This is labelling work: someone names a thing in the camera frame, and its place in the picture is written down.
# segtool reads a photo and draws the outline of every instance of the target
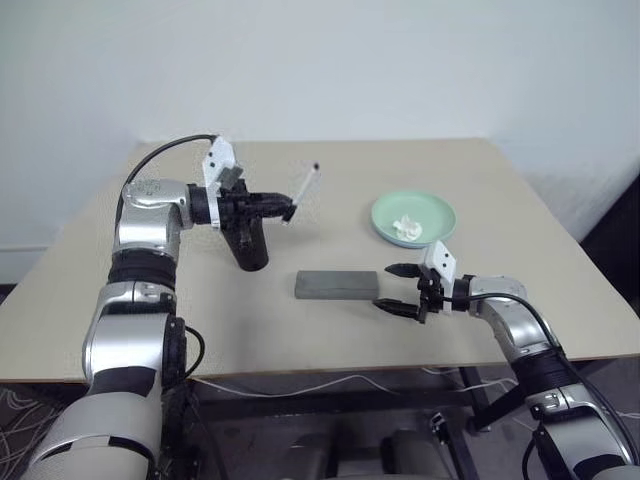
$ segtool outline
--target black cable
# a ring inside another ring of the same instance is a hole
[[[220,450],[220,445],[218,445],[218,441],[216,440],[213,432],[207,427],[207,424],[202,419],[202,415],[198,411],[198,407],[195,405],[195,398],[193,392],[189,392],[187,395],[187,402],[189,402],[189,406],[193,411],[198,423],[204,430],[207,439],[209,440],[209,444],[211,446],[211,453],[213,453],[213,460],[216,463],[216,468],[218,469],[218,476],[220,480],[229,480],[229,473],[227,472],[227,467],[224,464],[224,458],[222,457],[222,452]]]
[[[184,378],[186,379],[189,377],[189,375],[191,375],[195,371],[196,368],[198,368],[200,363],[202,363],[202,359],[204,358],[205,344],[204,344],[204,338],[202,337],[200,332],[198,332],[195,328],[190,327],[189,325],[185,325],[184,329],[187,332],[189,332],[191,335],[196,337],[196,340],[198,340],[198,345],[200,347],[198,351],[198,358],[196,358],[196,361],[193,362],[193,365],[191,365],[191,368],[189,368],[189,370],[184,372]]]
[[[622,433],[622,436],[624,437],[625,442],[627,443],[627,447],[629,448],[629,454],[631,455],[631,460],[633,464],[640,465],[640,456],[638,455],[638,448],[636,447],[636,443],[633,439],[633,436],[631,435],[631,432],[629,432],[629,429],[627,428],[627,426],[624,424],[624,422],[618,415],[618,412],[615,410],[615,408],[613,408],[613,406],[611,405],[611,403],[609,403],[609,401],[605,398],[605,396],[602,395],[602,393],[600,393],[600,391],[595,387],[595,385],[593,385],[593,383],[587,380],[585,376],[582,375],[582,373],[567,359],[567,357],[564,355],[562,347],[555,341],[553,335],[551,334],[551,332],[549,331],[549,328],[547,327],[547,324],[544,322],[544,320],[542,319],[542,316],[533,307],[533,305],[527,302],[524,298],[520,298],[517,295],[511,295],[510,293],[480,293],[478,295],[456,297],[455,300],[461,301],[461,302],[475,302],[478,300],[486,300],[488,298],[507,298],[509,300],[513,300],[514,302],[518,302],[520,305],[525,307],[529,311],[529,313],[531,313],[533,318],[535,318],[536,322],[540,326],[540,329],[544,333],[544,336],[547,338],[547,341],[549,342],[549,344],[559,349],[560,355],[558,355],[558,357],[560,358],[560,361],[565,366],[565,368],[571,371],[571,373],[573,373],[576,376],[576,378],[578,378],[578,380],[582,382],[585,388],[589,392],[591,392],[591,394],[594,397],[596,397],[598,402],[600,402],[604,406],[604,408],[608,410],[609,415],[613,419],[613,422],[616,424],[616,426]],[[453,302],[453,299],[449,297],[442,297],[442,300],[445,302]]]
[[[533,452],[533,447],[535,446],[535,442],[533,438],[527,445],[527,449],[524,451],[524,455],[522,456],[522,478],[524,480],[529,480],[529,457],[531,457],[531,452]]]
[[[566,357],[561,355],[560,359],[564,364],[564,366],[568,368],[576,377],[578,377],[578,379],[582,382],[585,388],[588,391],[590,391],[593,394],[593,396],[596,397],[598,402],[600,402],[600,404],[603,405],[604,408],[609,412],[609,415],[611,415],[613,422],[616,424],[618,429],[622,432],[622,436],[627,442],[627,447],[629,448],[629,454],[631,455],[631,460],[633,464],[640,465],[640,456],[638,455],[638,447],[636,446],[636,442],[633,439],[633,436],[631,435],[631,432],[629,431],[629,428],[627,427],[627,425],[622,421],[616,409],[613,408],[613,405],[611,405],[609,400],[607,400],[607,398],[600,392],[600,390],[598,390],[596,386],[593,383],[591,383],[591,380],[588,380],[582,374],[582,372],[580,372],[575,367],[575,365],[573,365]]]
[[[458,301],[459,302],[476,302],[478,300],[486,300],[488,298],[507,298],[509,300],[513,300],[514,302],[518,302],[524,308],[529,310],[529,313],[531,313],[533,318],[535,318],[536,322],[538,322],[538,325],[540,325],[540,329],[544,333],[544,336],[547,338],[547,341],[549,342],[549,344],[554,346],[554,347],[562,348],[560,345],[557,344],[557,342],[553,338],[553,335],[549,331],[549,328],[547,327],[547,324],[542,319],[542,316],[533,307],[533,305],[531,305],[529,302],[527,302],[524,298],[518,297],[517,295],[511,295],[510,293],[479,293],[477,295],[468,295],[466,297],[456,297],[455,301],[457,301],[457,302]],[[454,301],[454,299],[450,298],[450,297],[442,297],[442,300],[445,301],[445,302],[453,302]]]
[[[209,135],[205,133],[178,138],[176,140],[173,140],[172,142],[165,143],[164,145],[156,148],[153,152],[147,154],[142,160],[140,160],[140,162],[133,168],[133,170],[131,170],[131,173],[129,173],[129,175],[127,176],[127,179],[122,184],[122,189],[120,190],[120,195],[118,196],[118,205],[116,207],[115,227],[118,228],[118,222],[120,221],[120,217],[122,216],[122,207],[124,206],[124,201],[122,200],[122,190],[124,190],[124,187],[126,187],[129,183],[133,181],[134,178],[136,178],[136,175],[140,173],[140,170],[142,170],[142,168],[147,163],[149,163],[151,160],[153,160],[155,157],[157,157],[161,153],[175,146],[182,145],[183,143],[189,143],[196,140],[209,140],[211,143],[213,143],[215,139],[216,139],[216,135]]]

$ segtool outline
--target white cable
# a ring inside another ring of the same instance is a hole
[[[428,373],[430,375],[448,375],[450,373],[454,373],[454,372],[458,371],[457,368],[449,368],[447,370],[431,370],[431,369],[426,368],[426,367],[422,367],[420,370],[422,370],[423,372]]]
[[[422,370],[425,373],[428,373],[430,375],[445,375],[445,376],[449,376],[449,374],[451,373],[455,373],[458,371],[457,368],[450,368],[448,370],[431,370],[429,368],[421,368],[420,370]],[[502,387],[502,390],[504,390],[505,393],[507,393],[509,391],[509,389],[504,385],[504,383],[509,383],[513,386],[518,385],[518,382],[516,382],[513,378],[498,378],[496,380],[492,380],[492,379],[487,379],[487,378],[481,378],[480,379],[483,383],[479,384],[479,385],[474,385],[473,387],[468,387],[467,389],[462,389],[462,390],[456,390],[457,392],[465,392],[467,390],[474,390],[476,388],[487,388],[487,387],[494,387],[494,386],[500,386]]]
[[[27,412],[27,414],[25,414],[25,416],[18,421],[16,426],[19,425],[21,423],[21,421],[24,421],[24,418],[28,414],[30,414],[32,411]],[[0,480],[9,480],[11,478],[11,475],[13,474],[14,470],[18,467],[18,465],[20,465],[20,463],[22,463],[22,460],[24,459],[24,457],[27,456],[28,454],[30,454],[32,449],[47,434],[47,430],[42,431],[42,429],[47,425],[48,420],[50,420],[52,417],[56,417],[58,415],[59,415],[59,412],[56,412],[56,410],[54,408],[52,408],[51,411],[49,412],[49,414],[47,415],[47,417],[45,417],[45,419],[41,419],[37,423],[35,423],[33,425],[33,426],[37,426],[37,429],[36,429],[36,432],[34,432],[32,438],[31,438],[31,441],[27,444],[27,446],[22,448],[22,449],[20,449],[20,450],[18,450],[17,452],[14,452],[11,455],[11,458],[3,459],[0,462],[0,463],[8,462],[6,464],[6,467],[9,468],[8,471],[5,469],[5,471],[3,472],[2,477],[0,477]],[[13,465],[11,467],[9,467],[9,465],[11,464],[10,462],[13,461],[13,460],[15,460]]]
[[[524,423],[522,420],[520,420],[519,418],[512,418],[511,420],[513,420],[514,422],[516,422],[518,425],[523,426],[524,428],[526,428],[527,430],[531,431],[531,432],[535,432],[536,429],[533,427],[530,427],[529,425],[527,425],[526,423]]]
[[[503,382],[503,379],[499,379],[499,380],[494,380],[492,382],[481,383],[480,385],[472,385],[470,387],[461,388],[460,390],[454,390],[454,391],[455,392],[468,392],[469,390],[477,390],[478,388],[492,387],[493,385],[500,385],[500,386],[504,387],[502,382]]]
[[[42,405],[36,405],[35,407],[33,407],[31,410],[29,410],[28,412],[26,412],[20,419],[18,419],[18,421],[16,422],[16,424],[13,426],[13,428],[19,427],[20,425],[22,425],[22,423],[24,423],[25,419],[27,417],[29,417],[29,415],[33,414],[33,412],[37,411],[40,407],[42,407]]]
[[[6,452],[6,457],[10,457],[13,452],[11,451],[11,446],[9,445],[9,442],[7,441],[7,437],[4,434],[4,432],[2,431],[2,428],[0,428],[0,440],[2,440],[2,445],[4,446],[4,450]],[[2,466],[2,475],[0,475],[0,478],[5,478],[7,475],[7,470],[9,469],[9,465],[5,464]]]
[[[331,387],[332,385],[337,385],[342,382],[347,382],[349,380],[355,380],[359,378],[360,380],[364,380],[368,384],[374,386],[378,390],[381,390],[386,393],[390,393],[391,395],[400,395],[398,392],[394,392],[393,390],[389,390],[386,387],[383,387],[379,383],[371,380],[369,377],[365,377],[364,375],[349,375],[348,377],[342,377],[337,380],[332,380],[331,382],[323,383],[322,385],[317,385],[315,387],[305,388],[303,390],[298,390],[296,392],[290,393],[251,393],[251,392],[242,392],[240,390],[234,390],[233,388],[225,387],[224,385],[219,385],[214,382],[210,382],[208,380],[202,380],[200,378],[194,378],[196,382],[204,383],[205,385],[209,385],[211,387],[215,387],[223,392],[232,393],[234,395],[240,395],[241,397],[250,397],[250,398],[281,398],[281,397],[294,397],[296,395],[302,395],[303,393],[315,392],[316,390],[322,390],[323,388]]]
[[[631,412],[631,413],[616,412],[616,413],[618,414],[619,417],[631,418],[632,420],[640,420],[640,413],[638,412]]]
[[[48,422],[49,420],[53,420],[55,418],[58,418],[60,414],[59,413],[55,413],[53,415],[49,415],[48,417],[45,417],[41,420],[38,420],[36,423],[34,423],[33,425],[29,425],[27,427],[20,427],[20,428],[12,428],[11,430],[7,430],[5,433],[5,435],[13,435],[15,433],[20,433],[20,432],[26,432],[27,430],[31,430],[32,428],[37,427],[38,425],[41,425],[43,423]]]
[[[35,407],[38,404],[35,400],[20,398],[12,391],[9,391],[6,397],[7,404],[12,410],[26,410],[27,408]]]

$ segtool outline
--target white stick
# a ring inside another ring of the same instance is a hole
[[[311,185],[311,182],[313,181],[314,177],[319,174],[319,172],[320,172],[320,165],[317,163],[314,163],[313,168],[307,175],[307,178],[304,179],[304,182],[302,183],[302,187],[300,187],[300,191],[291,202],[293,206],[297,206],[302,201],[302,198],[304,197],[305,193],[307,193],[307,190],[309,190],[309,186]]]

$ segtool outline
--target silver robot arm segment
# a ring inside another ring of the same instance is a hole
[[[524,286],[511,278],[473,277],[469,281],[469,296],[487,292],[527,299]],[[534,440],[550,478],[582,480],[632,464],[622,432],[585,385],[567,370],[555,337],[551,344],[522,304],[487,298],[470,302],[468,312],[493,329],[524,391],[526,406],[540,421]],[[640,474],[637,467],[627,468]]]
[[[157,464],[161,395],[185,370],[174,288],[180,232],[193,226],[189,188],[143,180],[123,199],[109,283],[83,348],[89,391],[53,424],[25,479],[139,480]]]

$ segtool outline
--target wire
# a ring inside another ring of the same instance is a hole
[[[593,385],[584,375],[582,375],[582,373],[580,373],[580,371],[567,359],[567,357],[564,355],[564,351],[562,350],[562,346],[555,340],[546,322],[542,319],[542,316],[533,307],[533,305],[527,302],[524,298],[520,298],[517,295],[511,295],[510,293],[499,293],[499,292],[481,293],[478,295],[469,295],[466,297],[456,297],[455,300],[461,301],[461,302],[475,302],[478,300],[485,300],[489,298],[506,298],[509,300],[513,300],[514,302],[518,302],[520,305],[522,305],[527,310],[529,310],[529,313],[531,313],[533,318],[536,320],[536,322],[540,326],[540,329],[544,333],[544,336],[547,338],[547,341],[549,342],[549,344],[558,349],[560,353],[560,355],[558,355],[560,362],[565,366],[565,368],[567,368],[571,373],[573,373],[573,375],[582,382],[585,388],[588,391],[590,391],[594,397],[596,397],[598,402],[600,402],[602,406],[604,406],[604,408],[608,410],[609,414],[611,415],[611,418],[613,419],[614,423],[622,433],[622,436],[624,437],[625,442],[627,443],[633,464],[640,465],[640,457],[638,455],[638,449],[631,435],[631,432],[629,432],[629,429],[627,428],[627,426],[624,424],[624,422],[622,421],[622,419],[620,418],[616,410],[611,406],[611,403],[609,403],[609,401],[605,398],[605,396],[602,395],[602,393],[600,393],[600,391],[595,387],[595,385]],[[453,302],[453,299],[450,297],[442,297],[442,300],[445,302]]]
[[[199,345],[198,358],[196,358],[196,361],[193,362],[193,365],[191,365],[189,370],[184,372],[184,378],[186,379],[189,377],[189,375],[191,375],[195,371],[196,368],[198,368],[200,363],[202,363],[202,359],[204,358],[205,343],[204,343],[204,338],[202,337],[200,332],[198,332],[195,328],[185,325],[184,329],[187,332],[189,332],[191,335],[196,337],[196,340],[198,340],[198,345]]]
[[[534,446],[535,446],[535,442],[533,441],[533,438],[532,438],[531,441],[529,442],[529,445],[527,445],[526,450],[524,451],[524,455],[522,456],[522,478],[524,480],[530,480],[529,479],[529,457],[531,457],[531,452],[533,452]]]
[[[629,431],[629,428],[622,421],[618,412],[613,408],[609,400],[605,398],[605,396],[600,393],[593,383],[588,380],[582,373],[564,356],[560,355],[560,361],[568,368],[585,386],[585,388],[590,391],[594,397],[600,402],[602,406],[604,406],[605,410],[608,411],[609,415],[613,419],[613,422],[616,424],[618,429],[622,432],[622,436],[627,442],[627,447],[629,448],[629,454],[631,455],[631,460],[634,465],[640,465],[640,459],[638,457],[638,448],[636,447],[636,442]]]
[[[41,422],[40,426],[38,427],[36,433],[33,435],[33,437],[31,438],[31,441],[29,442],[29,444],[24,447],[22,450],[20,450],[21,455],[20,457],[14,462],[13,466],[9,469],[9,471],[6,473],[5,477],[2,477],[2,480],[8,480],[11,478],[11,475],[13,474],[13,472],[15,471],[15,469],[22,463],[22,461],[24,460],[24,457],[26,457],[27,455],[29,455],[32,451],[32,449],[38,444],[40,443],[40,441],[44,438],[44,436],[47,434],[48,430],[42,431],[43,427],[45,427],[47,424],[47,422]]]
[[[498,380],[493,380],[492,382],[481,383],[480,385],[472,385],[470,387],[461,388],[460,390],[456,390],[456,392],[468,392],[469,390],[477,390],[478,388],[493,387],[494,385],[500,385],[501,387],[504,388],[504,384],[502,383],[502,382],[504,382],[504,380],[505,380],[504,378],[501,378],[501,379],[498,379]]]
[[[451,373],[455,373],[458,371],[457,368],[449,368],[447,370],[431,370],[429,368],[426,367],[422,367],[420,368],[420,370],[422,370],[425,373],[428,373],[429,375],[444,375],[446,377],[448,377],[450,380],[452,380],[454,383],[457,383],[455,380],[453,380],[451,377],[449,377],[449,375]],[[481,384],[479,385],[474,385],[473,388],[469,387],[469,390],[474,390],[475,388],[487,388],[487,387],[495,387],[497,385],[502,387],[502,390],[507,393],[509,391],[509,389],[504,385],[505,383],[509,383],[511,385],[513,385],[514,387],[516,385],[518,385],[518,382],[516,382],[513,378],[497,378],[497,379],[487,379],[487,378],[481,378],[480,379],[482,381]]]
[[[378,390],[389,393],[391,395],[400,395],[398,392],[394,392],[393,390],[388,389],[387,387],[383,387],[379,383],[371,380],[369,377],[365,377],[364,375],[349,375],[348,377],[338,378],[337,380],[332,380],[331,382],[323,383],[322,385],[316,385],[315,387],[305,388],[303,390],[298,390],[296,392],[289,393],[251,393],[251,392],[242,392],[240,390],[234,390],[233,388],[225,387],[224,385],[220,385],[218,383],[210,382],[208,380],[202,380],[200,378],[194,379],[197,382],[204,383],[205,385],[209,385],[211,387],[215,387],[223,392],[232,393],[234,395],[239,395],[241,397],[249,397],[249,398],[282,398],[282,397],[295,397],[296,395],[302,395],[304,393],[315,392],[316,390],[322,390],[323,388],[331,387],[333,385],[337,385],[342,382],[347,382],[349,380],[360,379],[364,380],[368,384],[374,386]]]
[[[22,425],[22,423],[25,421],[25,419],[26,419],[27,417],[29,417],[30,415],[32,415],[32,414],[33,414],[33,412],[38,411],[41,407],[42,407],[42,405],[38,404],[38,405],[36,405],[35,407],[33,407],[31,410],[29,410],[29,411],[25,412],[25,413],[22,415],[22,417],[20,417],[20,418],[16,421],[16,423],[14,423],[14,424],[13,424],[12,430],[13,430],[14,428],[19,427],[20,425]]]
[[[118,228],[118,222],[120,221],[120,217],[122,216],[122,207],[124,206],[124,201],[122,200],[122,191],[124,190],[124,187],[126,187],[129,183],[133,181],[134,178],[136,178],[136,175],[140,173],[140,170],[142,170],[147,163],[149,163],[151,160],[153,160],[155,157],[157,157],[161,153],[166,152],[170,148],[176,147],[178,145],[182,145],[183,143],[194,142],[196,140],[208,140],[211,143],[213,143],[216,137],[217,135],[198,134],[198,135],[191,135],[189,137],[178,138],[176,140],[173,140],[172,142],[165,143],[164,145],[156,148],[153,152],[147,154],[142,160],[140,160],[140,162],[133,168],[133,170],[131,170],[131,173],[129,173],[129,175],[127,176],[127,179],[122,184],[120,195],[118,195],[118,205],[116,207],[115,228]]]
[[[2,430],[2,428],[0,428],[0,440],[2,440],[2,446],[4,447],[5,456],[6,457],[10,457],[11,456],[11,446],[9,445],[9,442],[7,441],[7,436],[5,435],[5,433]],[[6,477],[8,469],[9,469],[8,465],[3,465],[2,474],[0,474],[0,478],[5,478]]]
[[[624,413],[624,412],[616,412],[619,417],[631,418],[633,420],[640,420],[640,413]]]
[[[224,464],[224,458],[222,457],[222,452],[220,451],[220,445],[218,445],[218,441],[216,440],[215,435],[209,429],[209,427],[207,427],[207,424],[202,419],[202,415],[200,415],[200,412],[195,405],[196,399],[193,392],[189,392],[187,394],[187,402],[189,403],[191,410],[193,410],[193,413],[196,416],[198,423],[202,427],[202,430],[204,430],[205,434],[207,435],[207,439],[209,440],[209,443],[211,445],[213,459],[215,460],[216,468],[218,469],[218,476],[220,477],[220,480],[229,480],[229,473],[227,472],[227,467]]]
[[[558,345],[557,341],[555,340],[555,338],[553,337],[553,335],[549,331],[549,327],[547,327],[547,324],[542,319],[542,316],[533,307],[533,305],[531,305],[529,302],[527,302],[524,298],[518,297],[517,295],[511,295],[510,293],[499,293],[499,292],[496,292],[496,293],[479,293],[478,295],[468,295],[466,297],[456,297],[455,301],[456,302],[476,302],[478,300],[486,300],[486,299],[489,299],[489,298],[506,298],[506,299],[509,299],[509,300],[513,300],[514,302],[518,302],[524,308],[529,310],[529,313],[531,313],[531,315],[536,320],[536,322],[538,322],[538,325],[540,325],[540,329],[544,333],[544,336],[547,338],[547,341],[549,342],[549,344],[554,346],[554,347],[562,348],[560,345]],[[451,297],[442,297],[442,300],[444,302],[453,302],[454,301],[454,299],[451,298]]]
[[[455,373],[458,371],[457,368],[449,368],[447,370],[431,370],[430,368],[426,367],[422,367],[420,370],[430,375],[449,375],[450,373]]]
[[[6,397],[7,397],[7,405],[9,405],[9,408],[11,408],[12,410],[16,410],[16,411],[26,410],[28,408],[32,408],[38,405],[38,402],[34,400],[20,398],[13,391],[9,391]]]
[[[535,432],[536,429],[527,425],[525,422],[523,422],[522,420],[520,420],[519,418],[512,418],[511,420],[513,420],[515,423],[517,423],[518,425],[526,428],[527,430],[529,430],[530,432]]]
[[[45,417],[41,420],[38,420],[36,423],[34,423],[33,425],[29,425],[27,427],[20,427],[20,428],[12,428],[11,430],[5,431],[4,433],[7,435],[13,435],[15,433],[20,433],[20,432],[26,432],[27,430],[31,430],[32,428],[37,427],[38,425],[42,424],[42,423],[46,423],[49,420],[53,420],[55,418],[58,418],[60,414],[56,413],[53,415],[49,415],[48,417]]]

